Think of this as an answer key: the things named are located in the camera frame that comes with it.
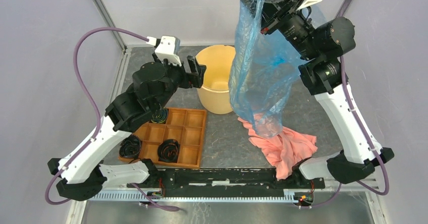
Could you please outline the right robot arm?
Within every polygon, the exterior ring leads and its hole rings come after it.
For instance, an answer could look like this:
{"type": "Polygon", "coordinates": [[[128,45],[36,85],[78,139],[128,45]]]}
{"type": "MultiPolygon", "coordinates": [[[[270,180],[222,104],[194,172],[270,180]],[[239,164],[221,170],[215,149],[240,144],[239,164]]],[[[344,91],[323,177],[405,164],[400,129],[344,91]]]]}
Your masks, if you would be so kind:
{"type": "Polygon", "coordinates": [[[361,183],[394,157],[368,129],[351,93],[341,58],[356,46],[355,27],[345,17],[336,17],[314,27],[303,9],[322,0],[264,0],[260,31],[280,32],[305,63],[300,78],[309,93],[327,113],[342,144],[342,150],[326,157],[307,157],[293,168],[292,183],[306,187],[316,178],[333,178],[341,184],[361,183]]]}

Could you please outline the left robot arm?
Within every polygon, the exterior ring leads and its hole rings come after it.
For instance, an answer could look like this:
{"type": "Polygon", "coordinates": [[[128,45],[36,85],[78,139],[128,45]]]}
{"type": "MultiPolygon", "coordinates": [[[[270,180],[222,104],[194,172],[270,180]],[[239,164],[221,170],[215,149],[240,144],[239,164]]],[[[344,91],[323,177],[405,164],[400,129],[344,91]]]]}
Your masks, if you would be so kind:
{"type": "Polygon", "coordinates": [[[190,71],[167,60],[154,59],[133,73],[132,83],[118,95],[100,116],[94,130],[63,158],[52,158],[47,165],[58,194],[65,201],[84,201],[102,189],[122,184],[153,187],[158,173],[150,160],[105,165],[103,158],[119,143],[162,110],[178,88],[200,88],[206,66],[187,57],[190,71]]]}

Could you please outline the blue plastic trash bag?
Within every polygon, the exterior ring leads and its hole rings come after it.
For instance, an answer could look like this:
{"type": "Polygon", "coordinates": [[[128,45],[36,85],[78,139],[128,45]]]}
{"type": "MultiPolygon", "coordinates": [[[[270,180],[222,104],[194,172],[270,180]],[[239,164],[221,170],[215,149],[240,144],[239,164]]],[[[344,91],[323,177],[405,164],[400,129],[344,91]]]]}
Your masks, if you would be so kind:
{"type": "Polygon", "coordinates": [[[300,76],[298,66],[306,61],[279,31],[261,34],[266,1],[240,0],[228,87],[233,112],[250,122],[257,135],[271,138],[282,130],[283,110],[300,76]]]}

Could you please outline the yellow plastic trash bin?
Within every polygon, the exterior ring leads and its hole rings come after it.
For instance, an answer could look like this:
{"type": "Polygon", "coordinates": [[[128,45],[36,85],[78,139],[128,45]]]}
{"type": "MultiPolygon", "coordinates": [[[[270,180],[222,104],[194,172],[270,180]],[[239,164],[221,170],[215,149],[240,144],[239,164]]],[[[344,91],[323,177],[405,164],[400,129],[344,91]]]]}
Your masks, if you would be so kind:
{"type": "Polygon", "coordinates": [[[229,45],[212,45],[201,50],[196,59],[206,66],[203,85],[197,90],[202,106],[217,115],[232,112],[229,96],[229,76],[235,48],[229,45]]]}

